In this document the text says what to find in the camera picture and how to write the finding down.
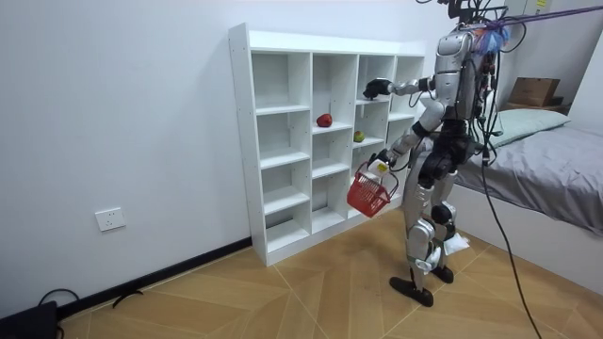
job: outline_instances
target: wooden floor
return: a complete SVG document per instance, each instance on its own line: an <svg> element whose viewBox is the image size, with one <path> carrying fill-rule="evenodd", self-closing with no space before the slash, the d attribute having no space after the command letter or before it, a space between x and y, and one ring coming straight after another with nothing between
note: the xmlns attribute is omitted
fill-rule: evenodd
<svg viewBox="0 0 603 339"><path fill-rule="evenodd" d="M63 322L79 339L535 338L505 251L471 238L455 282L432 275L432 308L392 290L409 278L402 214L392 211L272 267L244 250ZM545 338L603 338L603 297L517 260Z"/></svg>

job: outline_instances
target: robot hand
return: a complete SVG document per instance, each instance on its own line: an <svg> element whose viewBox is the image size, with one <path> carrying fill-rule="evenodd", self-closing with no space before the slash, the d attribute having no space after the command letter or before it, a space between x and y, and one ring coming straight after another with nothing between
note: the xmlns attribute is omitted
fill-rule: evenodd
<svg viewBox="0 0 603 339"><path fill-rule="evenodd" d="M389 170L396 166L398 155L387 149L381 150L379 153L374 153L368 160L368 172L383 178Z"/></svg>
<svg viewBox="0 0 603 339"><path fill-rule="evenodd" d="M363 94L370 100L373 100L377 97L377 95L389 95L389 86L392 84L391 81L387 79L375 79L367 84L367 89L363 92Z"/></svg>

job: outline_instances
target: wall outlet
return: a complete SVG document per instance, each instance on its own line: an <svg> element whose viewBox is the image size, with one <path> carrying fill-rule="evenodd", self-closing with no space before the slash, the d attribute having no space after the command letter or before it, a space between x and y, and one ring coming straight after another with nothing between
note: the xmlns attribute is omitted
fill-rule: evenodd
<svg viewBox="0 0 603 339"><path fill-rule="evenodd" d="M97 212L94 215L96 216L98 227L102 232L125 226L125 219L123 218L121 208Z"/></svg>

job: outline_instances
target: white shelf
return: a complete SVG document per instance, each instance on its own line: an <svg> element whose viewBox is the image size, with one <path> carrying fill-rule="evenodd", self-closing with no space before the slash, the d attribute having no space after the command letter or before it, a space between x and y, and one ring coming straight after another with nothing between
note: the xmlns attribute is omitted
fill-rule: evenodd
<svg viewBox="0 0 603 339"><path fill-rule="evenodd" d="M356 99L357 105L372 105L372 104L381 104L381 103L389 103L389 99L382 99L382 98L375 98L373 100Z"/></svg>
<svg viewBox="0 0 603 339"><path fill-rule="evenodd" d="M290 147L282 150L262 152L260 153L260 168L262 170L271 169L309 158L310 155L296 151Z"/></svg>
<svg viewBox="0 0 603 339"><path fill-rule="evenodd" d="M365 146L376 145L380 142L385 142L385 140L383 140L382 138L378 138L378 137L365 137L365 139L362 142L354 142L352 147L354 149L357 149L357 148L361 148L361 147L365 147Z"/></svg>
<svg viewBox="0 0 603 339"><path fill-rule="evenodd" d="M270 115L270 114L302 112L302 111L306 111L306 110L310 110L310 106L293 105L293 104L267 105L264 107L257 107L255 109L255 115L263 116L263 115Z"/></svg>
<svg viewBox="0 0 603 339"><path fill-rule="evenodd" d="M329 207L312 212L312 233L320 232L344 221L338 213Z"/></svg>
<svg viewBox="0 0 603 339"><path fill-rule="evenodd" d="M389 113L389 116L387 118L390 122L391 121L403 121L403 120L414 120L415 119L415 115L414 114L410 114L410 113L398 113L398 112L391 112Z"/></svg>
<svg viewBox="0 0 603 339"><path fill-rule="evenodd" d="M349 123L333 121L333 123L331 124L330 127L319 127L314 122L314 124L312 125L312 134L317 135L317 134L322 134L322 133L341 131L341 130L345 130L345 129L351 129L351 125Z"/></svg>
<svg viewBox="0 0 603 339"><path fill-rule="evenodd" d="M243 170L253 247L273 265L367 220L347 204L350 176L422 107L392 95L367 100L363 91L375 78L420 78L426 43L250 31L247 24L228 38L240 146L249 155ZM316 124L324 113L333 117L327 128ZM354 131L366 139L353 142Z"/></svg>
<svg viewBox="0 0 603 339"><path fill-rule="evenodd" d="M309 201L310 198L293 186L264 194L264 214L269 215Z"/></svg>
<svg viewBox="0 0 603 339"><path fill-rule="evenodd" d="M357 209L350 207L350 211L348 212L348 218L354 218L356 216L361 215L362 213L360 213L360 211L358 211Z"/></svg>
<svg viewBox="0 0 603 339"><path fill-rule="evenodd" d="M270 227L266 230L268 252L270 253L296 241L300 241L309 235L310 234L295 220L290 220L280 225Z"/></svg>
<svg viewBox="0 0 603 339"><path fill-rule="evenodd" d="M338 163L332 159L317 160L312 163L312 179L322 178L349 169L348 165Z"/></svg>

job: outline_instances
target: basket handle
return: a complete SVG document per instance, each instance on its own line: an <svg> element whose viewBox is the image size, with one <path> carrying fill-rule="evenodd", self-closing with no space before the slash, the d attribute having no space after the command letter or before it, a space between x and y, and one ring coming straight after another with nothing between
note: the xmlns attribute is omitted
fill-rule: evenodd
<svg viewBox="0 0 603 339"><path fill-rule="evenodd" d="M368 161L365 161L364 163L362 163L362 164L361 164L361 165L358 167L358 169L356 170L356 174L358 174L358 172L359 172L359 171L362 169L362 167L364 167L365 165L367 166L367 169L368 169ZM394 188L392 188L392 190L389 192L389 194L388 194L388 196L387 196L387 203L390 203L390 202L391 202L391 198L394 196L394 193L396 193L396 191L398 190L398 187L399 187L399 180L398 180L398 177L397 177L396 175L394 175L394 173L392 173L392 172L389 172L389 175L393 176L393 177L394 177L394 179L396 179L396 185L395 185L395 186L394 186Z"/></svg>

